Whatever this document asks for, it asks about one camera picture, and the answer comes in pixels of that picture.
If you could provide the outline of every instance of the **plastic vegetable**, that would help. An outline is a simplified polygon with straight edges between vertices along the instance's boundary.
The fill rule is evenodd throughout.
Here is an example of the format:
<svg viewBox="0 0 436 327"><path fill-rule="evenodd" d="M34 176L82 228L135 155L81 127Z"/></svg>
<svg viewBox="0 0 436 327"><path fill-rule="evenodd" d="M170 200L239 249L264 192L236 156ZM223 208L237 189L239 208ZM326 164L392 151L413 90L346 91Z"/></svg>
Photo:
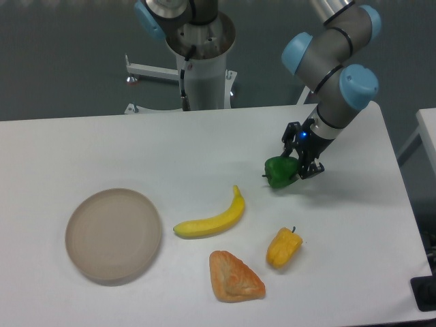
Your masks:
<svg viewBox="0 0 436 327"><path fill-rule="evenodd" d="M207 236L228 230L244 213L245 201L239 188L233 186L233 201L223 213L206 219L184 221L176 225L174 232L185 238Z"/></svg>
<svg viewBox="0 0 436 327"><path fill-rule="evenodd" d="M265 175L273 189L279 189L297 181L298 159L294 157L272 157L265 161Z"/></svg>
<svg viewBox="0 0 436 327"><path fill-rule="evenodd" d="M283 267L291 257L296 253L302 244L302 238L283 227L272 240L268 251L266 252L266 261L278 269Z"/></svg>

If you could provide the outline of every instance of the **white table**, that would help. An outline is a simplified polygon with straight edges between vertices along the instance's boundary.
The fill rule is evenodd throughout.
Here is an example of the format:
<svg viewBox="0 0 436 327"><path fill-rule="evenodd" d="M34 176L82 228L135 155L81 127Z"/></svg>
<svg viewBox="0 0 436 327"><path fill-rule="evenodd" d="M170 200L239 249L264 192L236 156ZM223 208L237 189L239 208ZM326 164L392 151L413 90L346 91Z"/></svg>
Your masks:
<svg viewBox="0 0 436 327"><path fill-rule="evenodd" d="M396 154L400 167L423 144L436 174L436 108L420 109L416 113L418 127Z"/></svg>
<svg viewBox="0 0 436 327"><path fill-rule="evenodd" d="M421 140L436 174L436 108L421 109L416 113Z"/></svg>
<svg viewBox="0 0 436 327"><path fill-rule="evenodd" d="M326 171L273 191L261 177L286 124L313 105L0 123L1 326L349 326L430 319L409 280L430 269L378 106L323 153ZM241 221L224 234L176 237L220 213L240 187ZM70 262L64 233L87 197L126 187L149 197L163 238L135 281L105 287ZM285 272L265 263L278 229L304 243ZM227 250L266 297L213 295L208 256Z"/></svg>

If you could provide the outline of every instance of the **black cable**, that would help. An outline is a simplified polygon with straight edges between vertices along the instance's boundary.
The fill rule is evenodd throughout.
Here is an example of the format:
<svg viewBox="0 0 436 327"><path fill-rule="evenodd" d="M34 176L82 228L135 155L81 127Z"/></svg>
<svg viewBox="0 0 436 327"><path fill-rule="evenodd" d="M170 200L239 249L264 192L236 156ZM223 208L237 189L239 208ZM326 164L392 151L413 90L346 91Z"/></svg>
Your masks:
<svg viewBox="0 0 436 327"><path fill-rule="evenodd" d="M181 96L182 97L186 97L186 92L185 92L185 65L186 63L192 58L192 56L194 56L194 54L196 53L197 47L196 46L191 46L191 49L189 50L188 54L185 57L185 64L183 65L182 69L180 70L180 89L181 89Z"/></svg>

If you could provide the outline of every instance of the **banana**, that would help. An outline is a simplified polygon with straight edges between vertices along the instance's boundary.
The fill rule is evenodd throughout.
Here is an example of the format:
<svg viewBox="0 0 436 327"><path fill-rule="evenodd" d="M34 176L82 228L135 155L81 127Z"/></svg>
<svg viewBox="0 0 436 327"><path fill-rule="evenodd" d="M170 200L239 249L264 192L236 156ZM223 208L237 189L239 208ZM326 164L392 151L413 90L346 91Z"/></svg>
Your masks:
<svg viewBox="0 0 436 327"><path fill-rule="evenodd" d="M239 221L245 209L245 200L236 185L233 186L233 194L232 204L223 213L207 219L184 221L173 228L174 232L183 238L191 238L228 230Z"/></svg>

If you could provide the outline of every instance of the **bread slice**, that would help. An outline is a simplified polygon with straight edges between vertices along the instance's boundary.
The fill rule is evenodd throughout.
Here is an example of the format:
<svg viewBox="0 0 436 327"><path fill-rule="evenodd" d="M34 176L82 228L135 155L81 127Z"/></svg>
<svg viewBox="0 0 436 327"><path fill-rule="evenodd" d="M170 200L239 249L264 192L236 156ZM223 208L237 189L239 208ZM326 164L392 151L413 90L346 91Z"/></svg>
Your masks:
<svg viewBox="0 0 436 327"><path fill-rule="evenodd" d="M227 251L214 251L209 257L215 296L222 302L242 302L263 298L265 285L241 260Z"/></svg>

